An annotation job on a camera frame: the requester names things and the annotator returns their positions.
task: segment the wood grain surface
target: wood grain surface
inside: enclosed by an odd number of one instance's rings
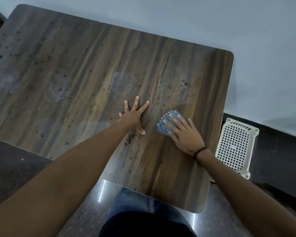
[[[0,140],[56,159],[139,95],[147,134],[130,132],[102,178],[198,213],[210,177],[156,123],[177,109],[214,152],[232,63],[229,51],[19,5],[0,29]]]

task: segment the black bracelet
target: black bracelet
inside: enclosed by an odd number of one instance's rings
[[[206,147],[203,147],[203,148],[201,148],[201,149],[195,151],[195,153],[194,153],[194,155],[193,155],[193,159],[196,160],[196,156],[197,156],[197,154],[200,153],[200,152],[203,151],[203,150],[206,150],[206,149],[207,149]]]

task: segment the white wall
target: white wall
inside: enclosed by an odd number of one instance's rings
[[[296,0],[0,0],[234,53],[225,112],[296,135]]]

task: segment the perforated tray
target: perforated tray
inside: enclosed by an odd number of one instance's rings
[[[222,126],[215,153],[216,158],[249,179],[254,140],[258,134],[258,128],[227,118]]]

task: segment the person's leg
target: person's leg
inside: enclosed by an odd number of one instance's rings
[[[161,215],[173,222],[184,224],[187,227],[189,227],[189,229],[195,234],[194,230],[192,229],[190,224],[187,222],[187,220],[184,218],[184,216],[180,213],[180,211],[178,211],[172,205],[169,205],[167,203],[164,203],[156,199],[154,200],[154,205],[155,205],[155,214]]]
[[[109,220],[114,215],[126,211],[153,213],[153,199],[123,187],[117,195],[106,220]]]

